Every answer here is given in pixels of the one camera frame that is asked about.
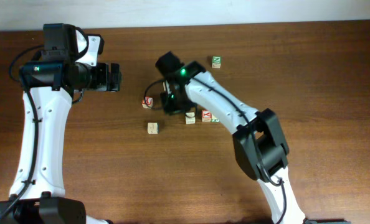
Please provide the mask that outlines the wooden block yellow side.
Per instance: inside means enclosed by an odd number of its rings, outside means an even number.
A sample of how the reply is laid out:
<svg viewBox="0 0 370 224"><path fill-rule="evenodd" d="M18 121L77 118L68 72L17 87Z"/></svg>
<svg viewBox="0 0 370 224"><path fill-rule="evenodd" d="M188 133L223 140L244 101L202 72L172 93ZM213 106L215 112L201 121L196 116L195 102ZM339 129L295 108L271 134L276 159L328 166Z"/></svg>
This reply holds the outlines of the wooden block yellow side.
<svg viewBox="0 0 370 224"><path fill-rule="evenodd" d="M147 131L148 131L148 134L158 134L159 124L158 123L148 123Z"/></svg>

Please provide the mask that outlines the wooden block green A side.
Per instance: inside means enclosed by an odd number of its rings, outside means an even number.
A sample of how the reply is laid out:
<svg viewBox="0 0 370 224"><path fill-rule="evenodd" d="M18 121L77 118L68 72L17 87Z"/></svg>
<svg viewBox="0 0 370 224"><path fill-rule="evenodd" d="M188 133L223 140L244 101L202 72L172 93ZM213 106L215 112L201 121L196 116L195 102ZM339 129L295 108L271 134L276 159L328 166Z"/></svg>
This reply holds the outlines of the wooden block green A side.
<svg viewBox="0 0 370 224"><path fill-rule="evenodd" d="M214 116L213 114L211 115L211 122L212 123L218 123L219 122L219 119L216 117L216 116Z"/></svg>

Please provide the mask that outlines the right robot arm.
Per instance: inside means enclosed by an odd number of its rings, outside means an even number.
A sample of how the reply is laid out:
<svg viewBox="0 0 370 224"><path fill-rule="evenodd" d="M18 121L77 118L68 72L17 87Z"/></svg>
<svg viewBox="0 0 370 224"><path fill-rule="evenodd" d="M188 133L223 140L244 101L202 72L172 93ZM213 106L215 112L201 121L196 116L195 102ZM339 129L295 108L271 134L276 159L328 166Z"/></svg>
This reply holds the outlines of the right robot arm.
<svg viewBox="0 0 370 224"><path fill-rule="evenodd" d="M277 115L259 111L223 88L200 63L184 64L172 52L155 63L163 76L162 109L174 115L198 106L211 112L230 132L235 159L242 171L259 183L279 224L311 223L293 193L287 156L290 152Z"/></svg>

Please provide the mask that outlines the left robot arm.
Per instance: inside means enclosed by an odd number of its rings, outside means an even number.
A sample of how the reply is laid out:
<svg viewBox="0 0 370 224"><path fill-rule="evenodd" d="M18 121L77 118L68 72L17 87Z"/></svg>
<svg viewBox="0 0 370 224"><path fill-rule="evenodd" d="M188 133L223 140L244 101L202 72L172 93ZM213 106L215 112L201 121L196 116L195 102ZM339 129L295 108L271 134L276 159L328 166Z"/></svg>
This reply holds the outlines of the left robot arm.
<svg viewBox="0 0 370 224"><path fill-rule="evenodd" d="M63 23L45 24L43 33L44 43L19 69L21 155L9 198L0 201L0 223L96 223L81 201L65 196L65 126L86 91L119 91L120 66L97 60L105 44L98 34Z"/></svg>

